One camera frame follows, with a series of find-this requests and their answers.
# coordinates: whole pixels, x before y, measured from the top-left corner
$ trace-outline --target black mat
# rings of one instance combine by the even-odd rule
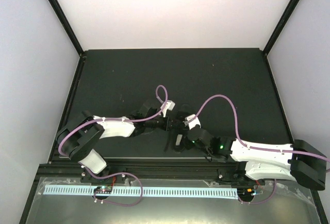
[[[257,48],[90,50],[71,108],[120,117],[138,110],[163,84],[177,106],[196,110],[211,95],[227,95],[237,108],[239,132],[246,141],[285,144],[290,139],[267,65]],[[224,99],[212,100],[199,116],[214,135],[235,136],[234,117]],[[161,130],[135,138],[112,137],[96,146],[104,157],[195,158],[200,152],[163,152]]]

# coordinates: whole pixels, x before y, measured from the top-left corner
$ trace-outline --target white wall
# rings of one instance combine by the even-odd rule
[[[0,223],[19,223],[78,54],[48,0],[0,0]]]
[[[330,0],[301,0],[268,58],[293,137],[330,157]]]
[[[290,0],[58,1],[84,49],[263,49]]]

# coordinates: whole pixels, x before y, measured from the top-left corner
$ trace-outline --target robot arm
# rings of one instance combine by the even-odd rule
[[[135,119],[151,117],[159,110],[159,103],[147,101],[140,110],[129,117],[120,120],[102,120],[92,116],[89,112],[82,112],[79,117],[71,120],[56,135],[56,141],[61,141],[74,129],[91,120],[101,120],[90,124],[68,138],[62,146],[62,151],[70,160],[88,167],[93,173],[100,174],[107,163],[93,147],[99,139],[104,137],[122,136],[132,137],[140,135],[145,128],[160,128],[165,131],[176,130],[175,147],[182,152],[184,149],[196,148],[202,151],[207,158],[218,162],[238,162],[238,169],[230,175],[223,175],[226,182],[240,184],[259,179],[285,179],[297,181],[300,185],[316,190],[325,188],[326,162],[308,156],[297,156],[291,153],[275,153],[249,149],[256,146],[265,149],[299,150],[313,152],[324,156],[305,141],[296,140],[292,144],[269,145],[245,142],[244,147],[237,139],[215,137],[201,128],[201,123],[194,114],[178,112],[175,117],[168,114],[175,103],[167,101],[162,113],[144,122],[135,123]]]
[[[322,191],[325,189],[326,162],[310,156],[297,156],[293,153],[279,153],[268,150],[304,151],[325,157],[320,151],[303,140],[294,144],[271,145],[243,141],[227,137],[214,137],[200,127],[196,119],[191,122],[187,139],[213,160],[219,162],[239,162],[244,175],[252,180],[283,179],[296,181],[300,185]]]

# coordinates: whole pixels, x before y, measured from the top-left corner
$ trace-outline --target wire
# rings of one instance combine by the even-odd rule
[[[276,188],[277,188],[276,185],[277,185],[277,184],[276,184],[276,179],[274,179],[274,189],[273,189],[273,192],[272,192],[272,194],[271,194],[268,198],[266,198],[266,199],[263,200],[263,201],[260,201],[260,202],[244,202],[240,197],[238,197],[238,200],[239,200],[242,204],[243,204],[243,203],[246,203],[246,204],[262,204],[262,203],[265,203],[265,202],[269,201],[269,200],[275,195]]]
[[[231,99],[229,99],[227,96],[222,95],[222,94],[216,94],[213,95],[211,97],[209,97],[201,106],[201,108],[199,109],[199,111],[196,113],[195,117],[192,118],[191,120],[187,121],[187,124],[192,122],[194,119],[196,119],[200,113],[202,112],[202,110],[204,109],[204,107],[206,106],[207,103],[209,103],[212,99],[214,98],[224,98],[225,100],[227,100],[230,104],[230,106],[232,107],[233,113],[234,113],[234,120],[235,120],[235,133],[236,133],[236,137],[238,139],[238,141],[240,142],[240,144],[242,144],[245,148],[247,148],[247,144],[245,144],[241,137],[239,136],[238,133],[238,121],[237,121],[237,112],[235,109],[235,106],[233,104],[233,102],[231,101]],[[293,154],[301,154],[304,156],[311,156],[311,157],[315,157],[324,161],[327,161],[330,163],[330,159],[328,159],[327,157],[324,156],[320,156],[318,154],[315,153],[310,153],[310,152],[304,152],[304,151],[295,151],[295,150],[279,150],[279,149],[270,149],[270,148],[259,148],[259,147],[254,147],[254,146],[250,146],[249,149],[255,149],[255,150],[260,150],[260,151],[268,151],[268,152],[278,152],[278,153],[293,153]]]
[[[207,151],[208,156],[210,156],[211,158],[214,158],[214,159],[222,159],[221,157],[219,157],[219,156],[215,156],[214,154],[212,154],[212,152],[210,151],[209,148],[205,148],[205,150]]]
[[[259,186],[260,186],[260,188],[261,188],[261,189],[263,189],[263,187],[262,187],[262,185],[259,183],[259,181],[258,181],[258,180],[256,180],[256,182],[257,182],[257,185],[259,185]]]
[[[163,86],[163,85],[159,85],[157,88],[156,88],[156,97],[157,99],[161,102],[162,100],[160,99],[160,97],[158,96],[158,90],[159,88],[162,88],[165,92],[165,101],[163,102],[167,102],[168,101],[168,93],[167,93],[167,89]],[[147,121],[147,120],[150,120],[150,119],[153,119],[154,117],[157,117],[160,113],[162,113],[162,111],[165,109],[166,105],[163,105],[163,107],[159,110],[159,112],[157,112],[155,115],[152,115],[150,117],[146,117],[146,118],[143,118],[143,119],[122,119],[122,118],[117,118],[117,117],[107,117],[106,119],[103,120],[103,118],[98,118],[98,119],[94,119],[94,120],[91,120],[91,121],[88,121],[86,123],[83,123],[82,125],[79,125],[77,128],[75,128],[73,131],[71,131],[66,137],[64,137],[64,139],[62,140],[62,142],[60,142],[59,146],[58,146],[58,152],[63,155],[63,156],[68,156],[67,154],[65,154],[64,152],[62,152],[62,147],[64,145],[64,143],[74,134],[76,133],[78,130],[80,130],[81,128],[83,127],[86,127],[90,124],[94,124],[94,123],[97,123],[97,122],[102,122],[102,121],[123,121],[123,122],[133,122],[133,123],[137,123],[137,122],[144,122],[144,121]]]
[[[99,176],[96,176],[89,168],[85,167],[85,169],[87,170],[87,172],[93,177],[93,178],[96,178],[96,179],[108,179],[108,178],[111,178],[111,177],[114,177],[114,176],[117,176],[117,175],[129,175],[133,178],[135,178],[139,185],[140,185],[140,188],[141,188],[141,194],[139,196],[139,199],[134,202],[134,203],[131,203],[131,204],[123,204],[123,203],[118,203],[118,202],[113,202],[113,201],[108,201],[108,200],[99,200],[96,198],[96,193],[94,193],[94,196],[93,198],[95,199],[95,201],[100,201],[100,202],[106,202],[106,203],[111,203],[111,204],[114,204],[114,205],[118,205],[118,206],[122,206],[122,207],[132,207],[136,204],[138,204],[141,200],[142,200],[142,195],[143,195],[143,186],[142,186],[142,183],[141,181],[138,179],[138,177],[136,177],[134,174],[130,174],[130,173],[126,173],[126,172],[122,172],[122,173],[116,173],[116,174],[110,174],[108,176],[104,176],[104,177],[99,177]]]
[[[115,181],[116,181],[116,177],[112,177],[112,185],[111,185],[111,187],[114,186]]]

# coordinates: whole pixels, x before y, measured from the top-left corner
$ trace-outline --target black bracket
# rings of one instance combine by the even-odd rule
[[[315,153],[326,157],[320,151],[303,140],[294,140],[293,150]],[[293,154],[291,164],[291,175],[295,177],[297,183],[317,191],[325,190],[326,161],[301,154]]]
[[[256,181],[245,176],[246,162],[239,162],[236,169],[220,168],[218,169],[218,179],[216,180],[220,185],[230,185],[237,188],[253,188]]]
[[[78,117],[72,119],[64,128],[57,132],[55,140],[58,144],[79,125],[93,120],[93,116],[88,112],[81,112]],[[98,123],[90,124],[74,133],[63,144],[62,151],[66,153],[70,160],[78,162],[85,158],[100,139],[104,129]]]

